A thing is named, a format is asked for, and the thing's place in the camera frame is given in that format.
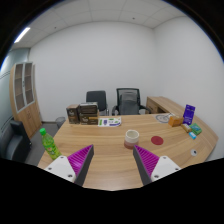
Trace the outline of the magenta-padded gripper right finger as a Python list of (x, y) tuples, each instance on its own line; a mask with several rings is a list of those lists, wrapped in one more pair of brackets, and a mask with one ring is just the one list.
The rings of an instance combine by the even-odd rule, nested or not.
[(133, 148), (133, 156), (143, 185), (148, 185), (180, 170), (180, 167), (168, 156), (159, 157), (137, 145)]

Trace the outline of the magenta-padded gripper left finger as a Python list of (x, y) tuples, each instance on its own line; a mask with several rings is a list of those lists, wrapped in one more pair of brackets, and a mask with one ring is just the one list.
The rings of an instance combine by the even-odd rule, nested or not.
[(84, 184), (91, 160), (94, 155), (94, 146), (86, 146), (70, 156), (59, 156), (45, 168), (56, 176), (68, 180), (76, 185)]

